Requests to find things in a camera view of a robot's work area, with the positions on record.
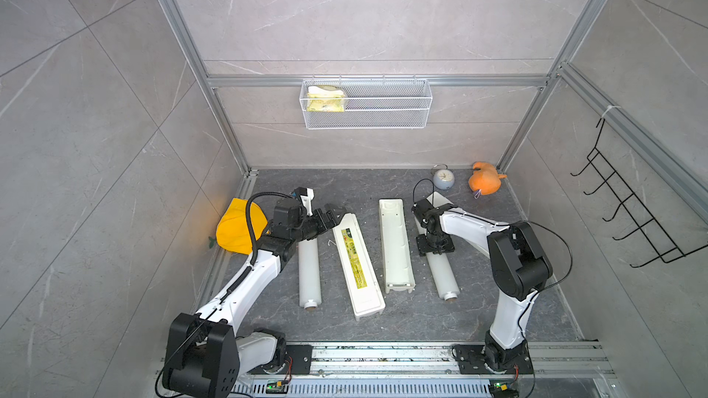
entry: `yellow bag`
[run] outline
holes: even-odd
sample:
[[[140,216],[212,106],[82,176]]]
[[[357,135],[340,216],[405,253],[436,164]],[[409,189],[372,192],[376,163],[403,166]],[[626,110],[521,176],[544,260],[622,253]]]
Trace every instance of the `yellow bag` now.
[[[268,225],[261,207],[251,203],[251,221],[256,240]],[[233,199],[217,226],[217,243],[227,251],[250,254],[253,250],[249,228],[246,226],[246,200]]]

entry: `printed label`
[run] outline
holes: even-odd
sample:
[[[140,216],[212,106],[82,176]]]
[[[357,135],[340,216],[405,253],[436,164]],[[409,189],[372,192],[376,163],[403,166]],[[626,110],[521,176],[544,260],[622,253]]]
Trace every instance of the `printed label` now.
[[[366,287],[366,277],[364,277],[364,270],[361,269],[359,255],[357,255],[356,252],[356,245],[354,245],[351,230],[349,228],[342,230],[342,237],[344,238],[344,247],[347,249],[347,254],[349,255],[349,263],[352,265],[356,288],[361,289],[362,287]]]

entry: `alarm clock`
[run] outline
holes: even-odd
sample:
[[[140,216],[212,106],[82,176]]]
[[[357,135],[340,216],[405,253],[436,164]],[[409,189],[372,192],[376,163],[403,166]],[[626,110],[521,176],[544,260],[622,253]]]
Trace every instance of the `alarm clock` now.
[[[445,166],[444,170],[436,169],[438,166],[435,166],[430,170],[433,174],[433,184],[436,188],[446,191],[452,188],[452,185],[455,184],[455,175],[452,171],[447,169],[447,164],[443,165]]]

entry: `white plastic tray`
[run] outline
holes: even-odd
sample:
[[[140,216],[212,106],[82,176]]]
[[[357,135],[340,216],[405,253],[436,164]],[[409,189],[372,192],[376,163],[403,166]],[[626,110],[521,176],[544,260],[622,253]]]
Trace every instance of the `white plastic tray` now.
[[[411,251],[408,245],[406,222],[403,217],[403,200],[379,200],[381,224],[381,252],[384,256],[384,290],[413,292],[416,280],[411,268]]]
[[[356,320],[381,312],[386,307],[381,295],[376,273],[366,250],[359,223],[354,214],[342,217],[342,222],[332,228],[339,258],[344,269],[344,279]]]

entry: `wall-mounted basket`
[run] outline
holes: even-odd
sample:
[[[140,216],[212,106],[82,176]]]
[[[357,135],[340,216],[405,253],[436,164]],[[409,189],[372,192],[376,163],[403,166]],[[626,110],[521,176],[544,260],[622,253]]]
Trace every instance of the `wall-mounted basket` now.
[[[346,94],[344,112],[308,111],[307,87],[331,85]],[[303,80],[300,107],[308,129],[425,128],[433,95],[424,79]]]

